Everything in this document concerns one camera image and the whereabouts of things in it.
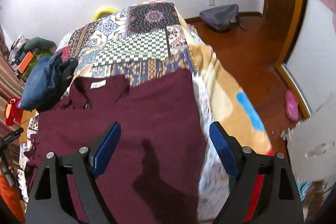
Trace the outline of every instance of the wooden floor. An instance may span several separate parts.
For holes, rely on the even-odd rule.
[[[286,115],[284,81],[274,69],[284,38],[262,18],[242,17],[246,31],[235,28],[216,33],[193,23],[205,44],[212,46],[223,67],[238,81],[263,121],[275,152],[285,155],[282,130],[293,128]]]

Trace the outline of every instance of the baseboard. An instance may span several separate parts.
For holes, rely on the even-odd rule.
[[[263,15],[260,12],[239,12],[240,17],[262,17]],[[187,24],[193,24],[197,22],[202,22],[202,19],[200,17],[191,17],[186,18],[185,22]]]
[[[299,107],[302,111],[302,114],[303,114],[304,118],[305,119],[309,118],[311,116],[310,107],[309,107],[305,97],[303,96],[299,86],[296,84],[293,76],[290,74],[290,72],[286,68],[285,64],[276,65],[275,68],[278,70],[278,72],[280,73],[282,78],[287,83],[289,89],[294,94],[296,100],[299,103]]]
[[[239,12],[241,17],[263,17],[263,14],[260,12]]]
[[[192,24],[192,23],[202,22],[202,19],[200,17],[186,18],[185,22],[187,22],[187,24]]]

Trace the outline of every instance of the stuffed toy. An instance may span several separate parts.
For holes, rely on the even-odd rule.
[[[21,124],[23,109],[18,106],[20,101],[20,98],[12,97],[7,102],[4,112],[7,126],[12,126],[14,121]]]

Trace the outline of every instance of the orange cloth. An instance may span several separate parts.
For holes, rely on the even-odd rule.
[[[13,215],[21,222],[24,223],[25,215],[23,214],[21,203],[17,189],[10,187],[5,177],[0,176],[0,195],[4,202],[7,204]]]

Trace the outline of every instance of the clothing label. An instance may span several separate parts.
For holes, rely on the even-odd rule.
[[[97,89],[97,88],[101,88],[102,86],[106,85],[106,79],[100,82],[94,82],[91,84],[91,88],[90,89]]]

